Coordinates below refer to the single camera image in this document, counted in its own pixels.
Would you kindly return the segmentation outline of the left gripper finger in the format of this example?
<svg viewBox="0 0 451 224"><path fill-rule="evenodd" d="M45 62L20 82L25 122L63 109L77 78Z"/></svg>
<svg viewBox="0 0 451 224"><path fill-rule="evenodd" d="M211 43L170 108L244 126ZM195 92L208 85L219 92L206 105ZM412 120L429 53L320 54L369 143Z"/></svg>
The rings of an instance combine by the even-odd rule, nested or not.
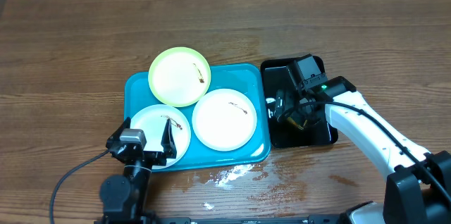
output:
<svg viewBox="0 0 451 224"><path fill-rule="evenodd" d="M108 144L113 144L115 141L118 141L122 132L125 129L129 129L131 124L131 118L127 117L123 123L119 126L119 128L107 139Z"/></svg>
<svg viewBox="0 0 451 224"><path fill-rule="evenodd" d="M172 133L171 119L166 120L165 128L163 130L163 135L161 138L161 146L163 147L163 152L167 158L175 159L177 157L177 150L175 147L175 142Z"/></svg>

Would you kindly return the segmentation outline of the green yellow sponge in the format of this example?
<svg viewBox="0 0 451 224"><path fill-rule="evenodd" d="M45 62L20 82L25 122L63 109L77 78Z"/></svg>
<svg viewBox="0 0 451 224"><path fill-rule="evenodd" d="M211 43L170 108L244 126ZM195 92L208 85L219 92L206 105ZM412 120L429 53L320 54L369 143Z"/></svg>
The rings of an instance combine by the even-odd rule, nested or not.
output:
<svg viewBox="0 0 451 224"><path fill-rule="evenodd" d="M293 117L288 117L286 121L289 122L289 124L293 125L295 128L297 128L298 130L304 130L308 123L308 120L305 118L294 119Z"/></svg>

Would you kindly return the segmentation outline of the white plate with pink rim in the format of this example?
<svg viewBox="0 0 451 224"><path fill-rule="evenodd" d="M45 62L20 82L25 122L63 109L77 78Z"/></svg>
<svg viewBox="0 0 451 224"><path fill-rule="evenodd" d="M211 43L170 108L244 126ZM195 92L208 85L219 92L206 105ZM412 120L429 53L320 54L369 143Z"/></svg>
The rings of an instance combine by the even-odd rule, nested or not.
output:
<svg viewBox="0 0 451 224"><path fill-rule="evenodd" d="M243 93L234 89L216 89L195 105L192 128L206 147L233 151L252 138L257 128L257 110Z"/></svg>

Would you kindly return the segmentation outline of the yellow-green plate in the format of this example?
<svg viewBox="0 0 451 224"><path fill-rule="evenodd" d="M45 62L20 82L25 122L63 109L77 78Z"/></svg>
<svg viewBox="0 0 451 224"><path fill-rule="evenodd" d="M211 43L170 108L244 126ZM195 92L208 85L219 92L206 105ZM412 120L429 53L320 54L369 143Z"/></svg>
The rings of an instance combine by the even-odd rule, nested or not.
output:
<svg viewBox="0 0 451 224"><path fill-rule="evenodd" d="M198 51L177 46L162 51L148 71L152 94L163 104L185 107L198 102L211 84L211 69Z"/></svg>

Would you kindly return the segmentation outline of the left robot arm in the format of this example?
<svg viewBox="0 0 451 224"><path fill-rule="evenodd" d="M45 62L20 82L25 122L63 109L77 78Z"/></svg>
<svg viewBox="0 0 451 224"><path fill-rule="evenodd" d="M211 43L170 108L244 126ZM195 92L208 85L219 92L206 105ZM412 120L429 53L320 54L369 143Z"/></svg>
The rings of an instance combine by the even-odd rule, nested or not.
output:
<svg viewBox="0 0 451 224"><path fill-rule="evenodd" d="M107 139L106 148L113 158L124 164L122 175L112 175L101 184L99 197L103 203L100 223L160 223L155 213L145 210L147 188L153 166L164 166L175 158L171 122L166 120L161 136L162 151L145 151L144 131L132 129L131 119Z"/></svg>

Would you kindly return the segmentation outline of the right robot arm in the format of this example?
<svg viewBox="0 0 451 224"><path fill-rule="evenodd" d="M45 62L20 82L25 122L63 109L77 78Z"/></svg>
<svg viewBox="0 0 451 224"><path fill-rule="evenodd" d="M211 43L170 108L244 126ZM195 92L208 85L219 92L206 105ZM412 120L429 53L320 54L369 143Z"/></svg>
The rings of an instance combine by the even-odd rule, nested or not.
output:
<svg viewBox="0 0 451 224"><path fill-rule="evenodd" d="M299 131L330 128L343 133L385 179L384 202L346 210L340 223L449 223L450 153L433 154L377 114L343 77L301 83L298 95L278 90L273 118Z"/></svg>

